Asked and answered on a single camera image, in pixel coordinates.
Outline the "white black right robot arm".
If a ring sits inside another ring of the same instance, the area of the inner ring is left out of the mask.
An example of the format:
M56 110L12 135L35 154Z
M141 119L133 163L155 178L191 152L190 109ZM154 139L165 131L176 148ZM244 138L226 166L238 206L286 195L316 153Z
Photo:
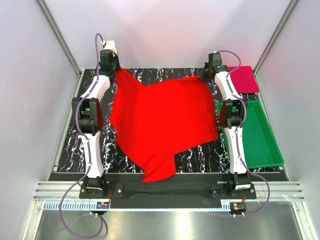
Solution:
M221 53L234 55L238 66L229 70L223 64ZM218 50L208 55L199 78L207 83L214 81L222 95L223 103L219 124L224 129L229 152L229 180L224 191L233 199L244 201L251 188L251 174L246 165L243 146L243 126L247 119L247 105L231 80L231 73L241 66L240 57L230 50Z

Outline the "red t shirt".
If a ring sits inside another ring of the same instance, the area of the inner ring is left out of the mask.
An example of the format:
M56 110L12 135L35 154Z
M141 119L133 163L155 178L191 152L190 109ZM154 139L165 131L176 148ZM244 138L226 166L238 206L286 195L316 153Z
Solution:
M198 76L145 86L122 69L116 83L110 123L116 143L143 170L143 183L170 178L176 154L218 139L214 98Z

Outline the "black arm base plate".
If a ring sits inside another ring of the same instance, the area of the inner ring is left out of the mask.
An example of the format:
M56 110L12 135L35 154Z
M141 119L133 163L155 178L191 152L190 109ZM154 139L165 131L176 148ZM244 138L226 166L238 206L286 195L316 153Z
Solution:
M111 208L137 211L165 209L213 209L221 200L257 198L255 187L235 190L228 173L177 173L167 180L143 183L141 173L107 173Z

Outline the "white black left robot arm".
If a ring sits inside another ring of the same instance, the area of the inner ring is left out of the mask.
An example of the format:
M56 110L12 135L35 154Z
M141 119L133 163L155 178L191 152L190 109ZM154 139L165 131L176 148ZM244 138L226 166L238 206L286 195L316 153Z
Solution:
M85 174L81 178L80 198L103 198L110 193L101 159L100 134L104 126L101 101L120 70L116 43L101 42L97 71L92 83L80 96L72 99L72 117L84 152Z

